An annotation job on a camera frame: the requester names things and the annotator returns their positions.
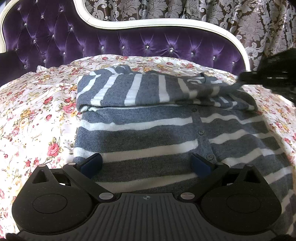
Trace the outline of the grey white striped cardigan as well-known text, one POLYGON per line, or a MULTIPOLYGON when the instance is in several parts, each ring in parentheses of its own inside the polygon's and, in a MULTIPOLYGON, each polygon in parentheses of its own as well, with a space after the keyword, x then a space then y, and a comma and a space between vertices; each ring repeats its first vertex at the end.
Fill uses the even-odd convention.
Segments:
POLYGON ((180 194, 198 180, 192 155, 250 164, 283 207, 275 232, 295 236, 292 167, 241 84, 107 67, 77 78, 76 108, 74 161, 99 153, 102 170, 93 180, 105 189, 180 194))

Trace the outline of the brown damask curtain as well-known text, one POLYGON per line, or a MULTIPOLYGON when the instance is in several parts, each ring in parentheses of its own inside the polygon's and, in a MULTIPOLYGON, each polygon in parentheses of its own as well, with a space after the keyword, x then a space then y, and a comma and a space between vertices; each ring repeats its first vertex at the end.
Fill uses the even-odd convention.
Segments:
POLYGON ((204 21, 232 33, 245 47, 252 69, 264 57, 295 48, 295 5, 269 0, 85 1, 103 21, 177 18, 204 21))

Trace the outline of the floral bed cover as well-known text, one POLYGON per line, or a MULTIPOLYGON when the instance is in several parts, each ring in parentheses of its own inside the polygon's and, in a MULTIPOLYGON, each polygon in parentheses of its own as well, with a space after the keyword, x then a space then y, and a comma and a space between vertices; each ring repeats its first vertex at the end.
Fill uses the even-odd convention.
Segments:
MULTIPOLYGON (((81 114, 76 109, 77 78, 106 67, 128 65, 133 71, 149 70, 173 76, 204 72, 228 84, 236 76, 217 68, 169 57, 121 57, 99 55, 75 60, 61 67, 37 67, 1 87, 1 238, 19 230, 12 204, 39 164, 61 168, 72 161, 81 114)), ((293 175, 292 187, 276 188, 283 194, 282 208, 287 221, 280 231, 295 237, 295 107, 261 86, 244 86, 258 105, 271 135, 288 158, 288 167, 267 181, 283 181, 293 175)))

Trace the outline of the purple tufted chaise sofa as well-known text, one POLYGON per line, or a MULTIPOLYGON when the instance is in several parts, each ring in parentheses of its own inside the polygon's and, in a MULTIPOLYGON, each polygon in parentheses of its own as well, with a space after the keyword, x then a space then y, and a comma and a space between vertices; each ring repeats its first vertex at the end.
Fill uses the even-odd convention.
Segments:
POLYGON ((238 75, 250 70, 241 42, 189 19, 105 22, 83 1, 10 1, 1 12, 1 84, 84 57, 173 57, 238 75))

